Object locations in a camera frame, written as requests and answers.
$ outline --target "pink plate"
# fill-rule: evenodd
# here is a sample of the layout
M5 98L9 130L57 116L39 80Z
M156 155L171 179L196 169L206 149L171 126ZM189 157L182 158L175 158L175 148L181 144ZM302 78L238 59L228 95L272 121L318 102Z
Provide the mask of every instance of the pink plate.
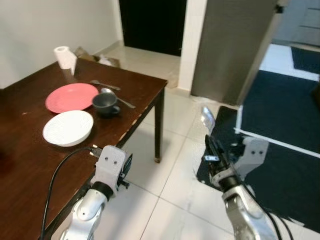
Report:
M92 104L98 90L87 83L72 83L54 90L45 100L50 111L60 114L71 110L83 110Z

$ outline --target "dark gray cup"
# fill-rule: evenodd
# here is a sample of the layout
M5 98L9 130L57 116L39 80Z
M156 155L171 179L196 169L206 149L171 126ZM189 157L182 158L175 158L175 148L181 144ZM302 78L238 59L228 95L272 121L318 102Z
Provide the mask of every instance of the dark gray cup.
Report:
M95 96L92 104L96 111L102 116L118 114L120 107L117 104L117 97L111 92L102 92Z

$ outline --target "cable connector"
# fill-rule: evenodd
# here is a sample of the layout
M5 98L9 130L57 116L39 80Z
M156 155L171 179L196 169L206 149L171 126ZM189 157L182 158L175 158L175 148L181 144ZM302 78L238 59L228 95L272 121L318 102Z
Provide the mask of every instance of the cable connector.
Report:
M95 156L98 159L101 153L102 153L102 148L98 147L97 145L92 145L89 153L91 156Z

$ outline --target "robotic hand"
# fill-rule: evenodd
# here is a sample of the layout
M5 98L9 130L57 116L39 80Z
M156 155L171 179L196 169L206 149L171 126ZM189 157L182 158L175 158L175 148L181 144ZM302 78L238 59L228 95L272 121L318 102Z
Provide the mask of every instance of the robotic hand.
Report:
M226 213L231 221L236 240L277 240L273 228L267 222L268 213L255 201L253 194L242 180L253 169L264 163L269 143L265 140L245 137L233 146L229 161L224 148L211 132L215 119L207 107L202 108L201 120L208 128L205 136L206 153L203 161L209 162L209 178L212 185L223 192Z
M90 154L98 161L91 180L92 187L73 206L72 220L60 240L93 240L105 204L117 195L120 185L129 187L124 178L131 167L132 154L127 157L125 151L111 145L103 149L93 147L95 151Z

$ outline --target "mug handle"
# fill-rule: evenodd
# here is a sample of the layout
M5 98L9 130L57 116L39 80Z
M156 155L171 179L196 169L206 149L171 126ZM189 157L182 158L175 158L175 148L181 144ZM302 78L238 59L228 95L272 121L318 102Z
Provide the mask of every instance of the mug handle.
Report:
M113 106L112 114L118 114L119 112L120 112L120 107L118 107L118 106Z

